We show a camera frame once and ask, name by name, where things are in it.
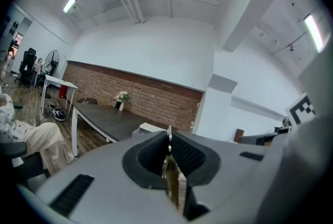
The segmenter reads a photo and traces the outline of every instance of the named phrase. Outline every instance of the fan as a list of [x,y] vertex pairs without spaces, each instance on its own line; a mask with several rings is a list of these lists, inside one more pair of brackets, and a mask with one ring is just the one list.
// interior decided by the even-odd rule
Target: fan
[[59,64],[59,53],[57,50],[51,51],[46,59],[44,64],[45,73],[52,76],[56,72]]

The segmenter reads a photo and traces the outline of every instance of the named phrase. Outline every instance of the ceiling light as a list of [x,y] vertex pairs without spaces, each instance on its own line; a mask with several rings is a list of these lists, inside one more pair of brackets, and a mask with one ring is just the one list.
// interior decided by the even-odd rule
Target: ceiling light
[[73,6],[73,4],[76,2],[76,0],[69,0],[68,3],[63,8],[63,11],[67,13],[67,11]]
[[312,15],[308,15],[305,18],[305,24],[307,25],[308,29],[311,32],[311,35],[314,40],[314,43],[316,44],[318,53],[320,53],[324,49],[324,43],[323,43],[321,33],[319,32],[317,23],[314,20]]

